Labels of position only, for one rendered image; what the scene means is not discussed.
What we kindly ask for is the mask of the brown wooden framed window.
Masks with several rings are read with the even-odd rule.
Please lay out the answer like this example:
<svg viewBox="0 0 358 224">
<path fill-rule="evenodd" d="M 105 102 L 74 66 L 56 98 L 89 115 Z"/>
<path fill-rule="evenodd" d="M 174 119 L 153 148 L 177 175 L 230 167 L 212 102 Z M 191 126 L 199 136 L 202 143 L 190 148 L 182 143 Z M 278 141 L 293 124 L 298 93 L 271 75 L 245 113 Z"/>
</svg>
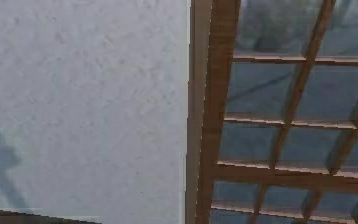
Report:
<svg viewBox="0 0 358 224">
<path fill-rule="evenodd" d="M 194 224 L 358 224 L 358 0 L 212 0 Z"/>
</svg>

